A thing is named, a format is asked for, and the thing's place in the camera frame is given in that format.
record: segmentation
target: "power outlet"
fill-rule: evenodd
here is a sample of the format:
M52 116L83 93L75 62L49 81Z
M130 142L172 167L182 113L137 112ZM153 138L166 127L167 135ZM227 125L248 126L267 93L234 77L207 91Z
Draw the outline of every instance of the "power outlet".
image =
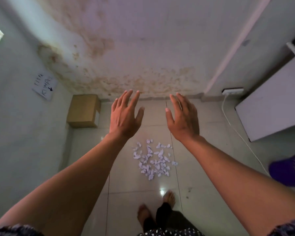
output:
M234 94L241 94L244 92L244 88L230 88L230 89L223 89L223 95L234 95Z

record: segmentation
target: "forearm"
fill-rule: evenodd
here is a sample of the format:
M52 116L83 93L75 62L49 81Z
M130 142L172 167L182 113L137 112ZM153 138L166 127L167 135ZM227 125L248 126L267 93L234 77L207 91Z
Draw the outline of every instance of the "forearm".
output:
M106 135L82 158L13 206L0 219L0 225L29 224L45 235L59 233L57 229L63 225L68 234L78 235L126 141Z
M295 192L241 164L200 136L183 142L251 235L295 219Z

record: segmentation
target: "power cord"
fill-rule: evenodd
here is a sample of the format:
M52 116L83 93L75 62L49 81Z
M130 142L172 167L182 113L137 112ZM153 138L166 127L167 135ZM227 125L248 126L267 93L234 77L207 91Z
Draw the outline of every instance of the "power cord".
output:
M227 116L225 115L225 112L224 112L224 103L225 103L225 100L226 100L227 97L228 97L228 94L225 95L224 101L223 101L223 103L222 103L222 112L223 112L223 114L224 114L224 116L225 116L225 118L226 118L226 120L227 120L229 126L231 126L232 129L233 129L233 130L234 130L234 131L240 136L240 138L244 141L244 143L246 143L247 147L248 147L249 150L252 152L252 154L256 157L256 159L259 161L259 163L260 163L260 165L262 166L262 168L264 169L264 171L267 173L268 176L270 176L269 173L267 172L267 170L264 168L264 166L263 166L263 164L261 163L261 161L259 160L259 158L256 156L256 154L255 154L255 153L253 152L253 150L250 148L250 146L248 145L248 143L243 139L243 137L238 133L238 131L236 131L236 129L231 125L231 123L229 122Z

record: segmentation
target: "brown cardboard box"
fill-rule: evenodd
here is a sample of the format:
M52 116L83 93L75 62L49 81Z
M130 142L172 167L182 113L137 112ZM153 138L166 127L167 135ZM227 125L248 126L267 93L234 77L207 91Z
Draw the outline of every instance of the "brown cardboard box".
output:
M73 128L98 127L101 102L96 94L73 95L67 123Z

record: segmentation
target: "bare foot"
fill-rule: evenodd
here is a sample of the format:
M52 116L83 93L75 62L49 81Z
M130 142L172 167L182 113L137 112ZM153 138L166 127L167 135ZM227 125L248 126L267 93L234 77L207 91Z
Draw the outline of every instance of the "bare foot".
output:
M163 202L169 203L171 208L174 207L176 200L175 200L175 195L171 190L167 191L166 194L163 196Z
M144 221L149 217L151 217L151 212L147 206L145 204L140 205L138 210L138 221L140 222L142 228Z

